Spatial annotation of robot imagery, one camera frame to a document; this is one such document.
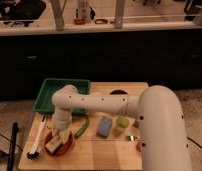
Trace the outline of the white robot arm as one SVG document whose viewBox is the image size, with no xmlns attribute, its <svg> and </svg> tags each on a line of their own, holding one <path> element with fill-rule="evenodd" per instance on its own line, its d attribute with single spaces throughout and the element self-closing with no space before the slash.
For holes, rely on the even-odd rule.
<svg viewBox="0 0 202 171">
<path fill-rule="evenodd" d="M 192 171 L 182 107 L 165 86 L 146 88 L 141 95 L 82 95 L 66 85 L 52 96 L 54 127 L 65 130 L 71 111 L 85 109 L 139 120 L 144 171 Z"/>
</svg>

